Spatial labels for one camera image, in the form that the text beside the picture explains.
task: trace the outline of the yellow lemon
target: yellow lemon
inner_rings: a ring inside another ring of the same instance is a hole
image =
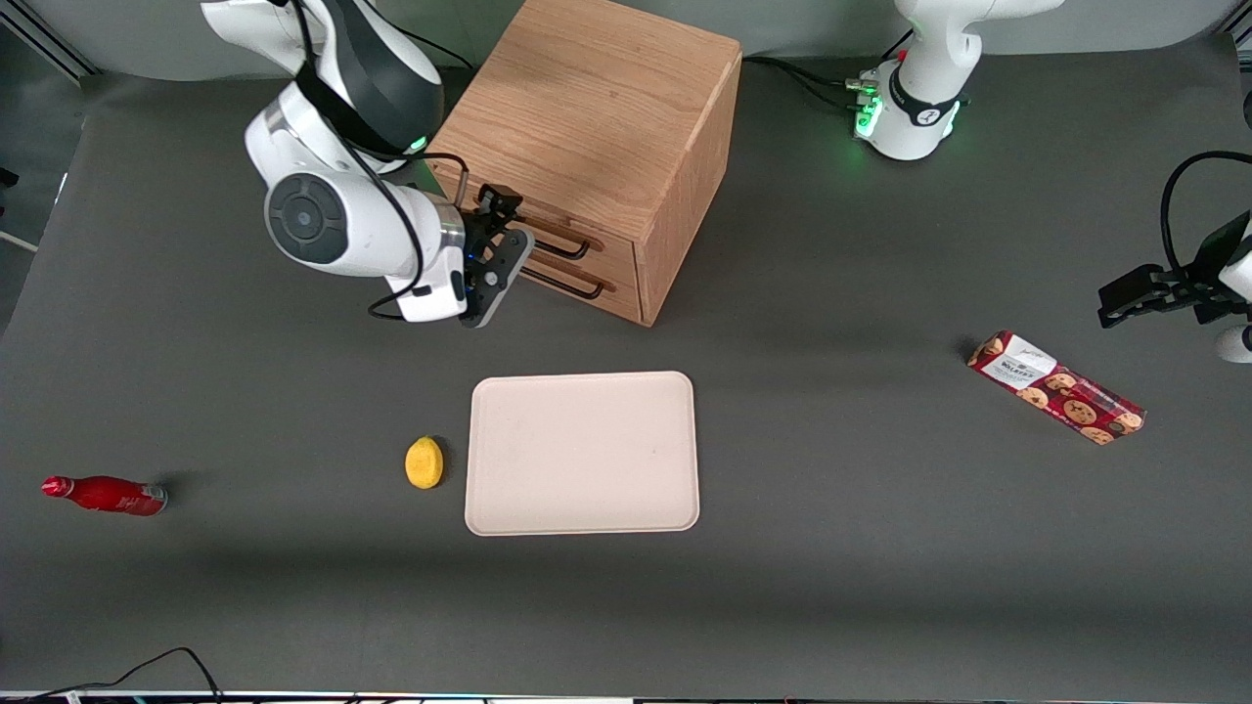
[[[433,438],[421,437],[404,455],[404,474],[418,489],[432,489],[443,479],[443,452]]]

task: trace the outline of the product label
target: product label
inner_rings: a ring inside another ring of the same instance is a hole
[[[983,367],[983,373],[1022,391],[1055,368],[1057,360],[1014,334],[1004,352]]]

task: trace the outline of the table surface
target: table surface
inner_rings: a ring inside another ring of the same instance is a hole
[[[1252,147],[1228,38],[988,58],[916,164],[746,68],[654,329],[530,283],[478,332],[371,319],[381,282],[265,234],[240,133],[275,91],[98,86],[0,346],[0,686],[182,644],[229,689],[1252,699],[1252,370],[1187,313],[1096,316],[1162,259],[1169,170]],[[1249,184],[1188,177],[1184,252]],[[1098,447],[979,378],[960,352],[1000,328],[1146,428]],[[646,370],[695,383],[695,527],[470,534],[476,383]],[[451,446],[431,492],[402,471],[421,435]],[[90,514],[40,495],[54,472],[173,501]],[[200,686],[179,663],[133,684]]]

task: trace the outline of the cookie box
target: cookie box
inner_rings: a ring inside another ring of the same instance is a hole
[[[969,366],[1097,445],[1143,427],[1143,408],[1007,329],[984,342]]]

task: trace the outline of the green indicator light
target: green indicator light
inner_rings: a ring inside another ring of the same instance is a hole
[[[874,134],[874,127],[878,124],[878,116],[883,113],[883,99],[874,96],[869,101],[869,105],[861,108],[863,115],[856,119],[856,134],[864,139],[869,139]]]

